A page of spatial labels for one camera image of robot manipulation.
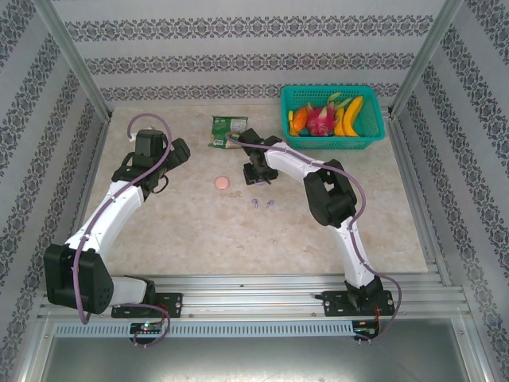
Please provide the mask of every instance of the pink round object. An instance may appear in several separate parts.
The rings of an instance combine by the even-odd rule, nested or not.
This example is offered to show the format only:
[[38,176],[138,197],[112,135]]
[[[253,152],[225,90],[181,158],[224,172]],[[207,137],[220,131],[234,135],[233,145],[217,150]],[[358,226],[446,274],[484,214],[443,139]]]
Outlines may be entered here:
[[227,189],[230,185],[230,181],[227,177],[218,177],[216,179],[216,188],[217,189]]

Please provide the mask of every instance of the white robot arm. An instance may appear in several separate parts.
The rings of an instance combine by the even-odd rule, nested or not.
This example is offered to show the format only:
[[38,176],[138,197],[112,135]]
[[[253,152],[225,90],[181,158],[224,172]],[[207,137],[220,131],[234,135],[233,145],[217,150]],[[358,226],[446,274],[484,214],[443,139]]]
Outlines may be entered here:
[[[135,152],[129,153],[115,171],[106,196],[88,221],[65,245],[51,244],[48,247],[44,262],[48,300],[51,303],[76,308],[72,280],[72,263],[76,250],[94,217],[111,199],[113,201],[91,227],[81,252],[79,281],[84,310],[100,314],[108,306],[140,302],[154,305],[157,301],[153,281],[127,276],[111,277],[104,264],[111,245],[134,211],[154,192],[161,178],[168,181],[165,175],[168,171],[186,162],[190,156],[184,140],[175,139],[171,142],[172,149],[166,160],[149,176],[128,186],[140,174],[158,163],[165,151],[164,143],[168,145],[167,138],[161,131],[139,131],[136,135]],[[115,197],[115,194],[126,186],[128,187]]]
[[[304,184],[304,178],[307,177],[309,173],[315,173],[320,168],[316,166],[312,166],[308,164],[296,156],[292,155],[290,152],[296,152],[294,149],[290,148],[284,142],[275,143],[272,147],[278,147],[283,149],[280,150],[268,150],[265,152],[265,159],[267,165],[274,170],[282,171],[287,175],[290,175],[296,181],[299,181],[301,184]],[[305,157],[309,160],[309,162],[321,163],[322,161],[317,161],[311,159],[309,157],[304,156],[301,153],[298,153],[299,156]],[[374,275],[367,271],[366,267],[359,261],[355,249],[353,247],[352,238],[350,236],[350,232],[348,231],[348,225],[352,217],[348,217],[344,220],[341,225],[336,228],[332,225],[328,226],[329,231],[334,236],[335,241],[338,244],[340,249],[340,254],[343,258],[344,265],[344,276],[348,283],[350,283],[355,288],[364,287],[369,284],[374,279]],[[359,230],[357,229],[357,223],[353,224],[354,235],[356,236],[357,247],[360,250],[361,256],[365,259],[365,263],[369,265],[369,262],[366,257],[366,252],[364,251],[364,246],[362,245],[362,240],[360,239]]]
[[[355,315],[373,313],[380,308],[382,314],[392,314],[390,291],[384,290],[380,277],[368,270],[372,268],[353,221],[357,198],[350,181],[340,173],[344,171],[343,166],[336,160],[324,163],[306,157],[278,137],[262,139],[253,129],[239,136],[239,144],[251,161],[244,165],[248,185],[261,181],[270,184],[278,177],[278,171],[290,175],[304,185],[309,211],[315,220],[333,234],[344,264],[347,293],[332,291],[316,295],[324,300],[325,313]],[[334,309],[326,304],[332,304],[330,299],[334,300]]]

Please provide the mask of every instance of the patterned wallpaper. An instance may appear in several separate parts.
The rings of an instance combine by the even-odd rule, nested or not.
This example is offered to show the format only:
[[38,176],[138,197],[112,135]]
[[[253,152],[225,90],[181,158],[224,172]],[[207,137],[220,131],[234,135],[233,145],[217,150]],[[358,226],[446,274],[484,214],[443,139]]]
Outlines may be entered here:
[[28,0],[0,2],[0,381],[41,298],[42,256],[70,234],[103,121]]
[[449,273],[509,380],[509,7],[469,0],[399,116]]
[[276,103],[369,84],[389,106],[444,0],[54,2],[111,107]]

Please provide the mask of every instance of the gray floor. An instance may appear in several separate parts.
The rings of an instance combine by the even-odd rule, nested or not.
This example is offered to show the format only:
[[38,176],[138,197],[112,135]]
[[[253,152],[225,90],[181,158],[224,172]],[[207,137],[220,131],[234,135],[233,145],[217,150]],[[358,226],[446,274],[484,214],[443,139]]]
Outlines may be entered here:
[[397,322],[373,346],[346,337],[54,340],[44,381],[465,381],[448,321]]

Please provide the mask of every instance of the cable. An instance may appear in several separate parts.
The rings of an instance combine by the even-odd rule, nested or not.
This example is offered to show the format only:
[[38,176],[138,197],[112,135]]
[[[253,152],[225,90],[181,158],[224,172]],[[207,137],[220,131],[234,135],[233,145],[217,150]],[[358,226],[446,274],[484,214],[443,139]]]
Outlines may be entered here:
[[[80,320],[81,320],[81,322],[84,325],[86,325],[90,321],[90,316],[91,316],[91,313],[88,313],[87,316],[85,316],[85,312],[84,312],[84,309],[83,309],[83,302],[81,301],[80,279],[78,277],[78,274],[80,272],[80,270],[79,270],[79,268],[80,268],[80,257],[81,257],[81,253],[83,251],[85,242],[87,242],[87,240],[88,240],[88,238],[90,236],[91,230],[94,228],[95,223],[97,223],[97,220],[99,220],[99,218],[104,213],[104,211],[106,211],[108,206],[111,203],[113,203],[115,201],[115,199],[117,199],[120,195],[122,195],[122,193],[124,191],[129,189],[132,185],[138,183],[144,177],[147,177],[147,176],[151,175],[166,160],[166,158],[169,155],[169,152],[171,151],[172,132],[169,129],[168,123],[162,117],[160,117],[159,115],[155,115],[153,113],[141,113],[141,114],[136,115],[134,118],[132,118],[132,120],[129,122],[129,125],[127,126],[127,137],[129,139],[131,139],[130,129],[132,128],[133,123],[136,122],[138,119],[140,119],[142,117],[153,117],[153,118],[157,119],[159,122],[161,122],[163,124],[163,126],[166,129],[166,133],[168,135],[168,144],[166,145],[165,153],[162,155],[161,159],[159,159],[159,161],[155,165],[153,165],[145,173],[142,173],[140,176],[136,177],[133,181],[130,181],[129,183],[124,185],[119,191],[117,191],[110,199],[108,199],[101,206],[101,208],[97,211],[97,213],[92,217],[91,222],[87,226],[87,228],[85,229],[85,232],[84,232],[83,236],[81,236],[80,243],[78,244],[78,248],[76,249],[76,254],[74,256],[74,262],[72,264],[72,282],[74,284],[74,297],[76,299],[76,309],[78,310],[78,315],[80,316]],[[147,309],[159,310],[160,312],[162,312],[168,318],[168,326],[166,328],[165,333],[163,335],[161,335],[160,337],[158,337],[156,340],[150,342],[150,344],[154,344],[154,342],[157,344],[168,333],[168,331],[169,331],[169,314],[168,314],[168,312],[165,312],[159,306],[152,306],[152,305],[147,305],[147,304],[125,304],[125,305],[122,305],[122,306],[142,307],[142,308],[147,308]]]
[[277,146],[255,145],[255,144],[252,144],[252,143],[245,143],[245,142],[235,141],[234,139],[231,138],[231,133],[227,133],[226,134],[226,139],[228,141],[234,143],[234,144],[237,144],[237,145],[240,145],[240,146],[244,146],[244,147],[250,147],[252,149],[275,150],[275,151],[280,151],[282,153],[288,153],[290,155],[293,155],[295,158],[303,161],[307,165],[311,165],[311,166],[315,166],[315,167],[320,167],[322,169],[338,173],[339,175],[343,175],[344,177],[346,177],[349,181],[351,181],[356,186],[356,188],[359,190],[359,193],[360,193],[360,199],[361,199],[360,209],[353,216],[352,220],[350,221],[350,224],[348,225],[348,231],[350,232],[350,237],[352,238],[352,244],[353,244],[354,250],[356,251],[357,258],[364,265],[364,267],[367,269],[367,271],[369,271],[370,273],[372,273],[375,276],[380,277],[381,279],[385,279],[387,281],[390,281],[398,289],[398,303],[396,304],[396,307],[394,308],[393,315],[390,317],[390,320],[387,323],[387,326],[383,330],[383,332],[381,332],[377,337],[375,337],[375,338],[373,338],[371,340],[371,342],[378,341],[381,338],[381,336],[384,335],[388,331],[388,329],[394,324],[394,320],[396,319],[396,316],[398,315],[398,312],[399,312],[399,308],[401,306],[403,292],[402,292],[401,286],[399,285],[399,283],[396,280],[394,280],[390,276],[387,276],[387,275],[384,275],[384,274],[381,274],[381,273],[378,273],[377,271],[375,271],[373,268],[371,268],[369,265],[366,264],[366,260],[364,260],[364,258],[360,254],[360,251],[359,251],[359,248],[358,248],[357,242],[356,242],[356,237],[355,237],[354,232],[353,232],[353,224],[364,213],[364,210],[366,209],[366,199],[367,198],[366,198],[366,193],[364,192],[364,189],[362,188],[360,183],[357,181],[357,179],[355,179],[351,174],[349,174],[349,173],[347,173],[347,172],[345,172],[343,170],[337,169],[336,167],[324,165],[324,164],[321,164],[321,163],[316,163],[314,160],[309,160],[306,156],[300,155],[296,151],[285,150],[285,149],[283,149],[281,147],[277,147]]

